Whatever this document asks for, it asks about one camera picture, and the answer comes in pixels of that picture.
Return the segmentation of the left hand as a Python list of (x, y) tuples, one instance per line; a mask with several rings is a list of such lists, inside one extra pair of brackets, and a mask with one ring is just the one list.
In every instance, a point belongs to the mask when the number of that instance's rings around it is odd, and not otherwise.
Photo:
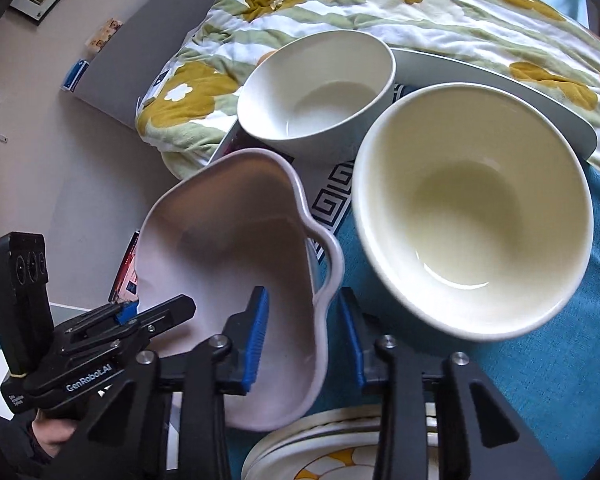
[(71, 419), (49, 418), (37, 411), (32, 422), (32, 434), (42, 450), (55, 457), (76, 431), (78, 423)]

